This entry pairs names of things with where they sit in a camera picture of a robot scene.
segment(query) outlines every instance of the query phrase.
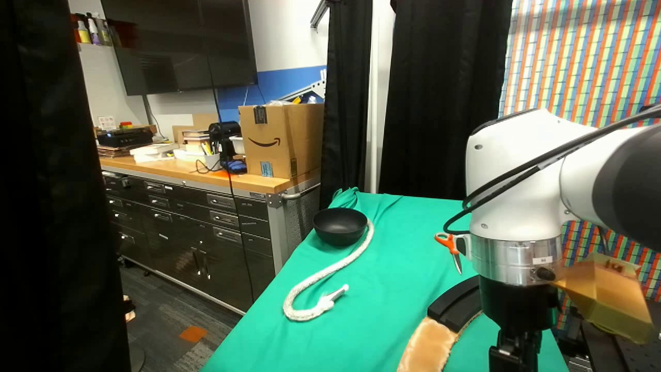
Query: floor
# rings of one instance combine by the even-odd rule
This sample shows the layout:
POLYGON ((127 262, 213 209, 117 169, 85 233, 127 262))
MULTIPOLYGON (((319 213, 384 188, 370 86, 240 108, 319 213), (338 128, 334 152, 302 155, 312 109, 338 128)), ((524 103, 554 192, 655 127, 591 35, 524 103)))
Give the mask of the floor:
POLYGON ((128 323, 134 372, 198 372, 240 320, 141 266, 123 265, 123 284, 136 308, 128 323))

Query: white rope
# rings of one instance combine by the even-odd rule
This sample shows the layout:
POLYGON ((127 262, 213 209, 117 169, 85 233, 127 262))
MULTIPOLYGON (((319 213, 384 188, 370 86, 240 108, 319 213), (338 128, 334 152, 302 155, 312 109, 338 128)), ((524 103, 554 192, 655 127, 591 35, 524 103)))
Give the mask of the white rope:
POLYGON ((284 313, 289 320, 294 323, 309 323, 312 319, 323 317, 325 313, 328 313, 334 305, 334 299, 340 299, 344 293, 350 291, 350 286, 342 286, 340 289, 325 293, 315 308, 307 308, 307 310, 295 310, 294 308, 294 299, 309 289, 310 286, 315 286, 316 281, 331 276, 333 273, 350 266, 359 254, 364 254, 373 242, 375 236, 375 226, 367 220, 367 236, 364 237, 364 242, 345 258, 338 261, 334 265, 328 265, 326 269, 307 276, 304 281, 299 281, 297 286, 291 288, 291 291, 288 293, 285 302, 284 302, 284 313))

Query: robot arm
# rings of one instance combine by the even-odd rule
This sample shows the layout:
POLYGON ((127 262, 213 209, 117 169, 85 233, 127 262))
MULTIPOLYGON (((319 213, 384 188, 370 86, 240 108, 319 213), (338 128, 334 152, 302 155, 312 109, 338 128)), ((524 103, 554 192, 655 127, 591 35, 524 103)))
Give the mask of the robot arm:
POLYGON ((465 211, 481 308, 501 325, 491 369, 537 369, 567 222, 594 222, 661 250, 661 127, 625 128, 659 111, 596 130, 533 109, 471 135, 465 211))

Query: green cloth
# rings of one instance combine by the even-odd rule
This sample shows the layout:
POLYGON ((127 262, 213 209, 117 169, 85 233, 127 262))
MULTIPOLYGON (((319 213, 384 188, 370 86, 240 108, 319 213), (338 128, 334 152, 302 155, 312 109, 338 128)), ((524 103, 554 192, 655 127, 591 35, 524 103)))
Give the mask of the green cloth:
MULTIPOLYGON (((299 293, 295 308, 312 308, 323 293, 350 284, 334 308, 310 323, 291 323, 282 305, 289 289, 312 273, 342 261, 352 247, 333 247, 312 232, 216 349, 202 372, 395 372, 428 305, 447 289, 476 274, 464 258, 456 273, 447 247, 434 242, 458 201, 367 195, 342 190, 331 206, 352 206, 375 223, 367 250, 326 281, 299 293)), ((460 332, 447 369, 488 369, 488 347, 499 327, 478 317, 460 332)), ((540 369, 567 363, 549 332, 543 337, 540 369)))

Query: wooden countertop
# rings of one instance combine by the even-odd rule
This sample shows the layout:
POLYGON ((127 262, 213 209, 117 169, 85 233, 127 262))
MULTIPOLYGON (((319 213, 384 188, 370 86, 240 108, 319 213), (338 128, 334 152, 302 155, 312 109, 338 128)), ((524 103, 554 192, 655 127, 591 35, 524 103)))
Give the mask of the wooden countertop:
POLYGON ((226 169, 219 172, 198 172, 194 163, 177 162, 177 160, 161 160, 150 163, 136 163, 133 157, 99 157, 102 169, 105 172, 125 172, 133 176, 152 176, 152 177, 168 177, 171 182, 182 182, 190 185, 206 185, 206 188, 234 188, 238 192, 258 192, 258 195, 282 195, 291 188, 289 179, 284 177, 262 177, 252 173, 235 173, 229 176, 226 169))

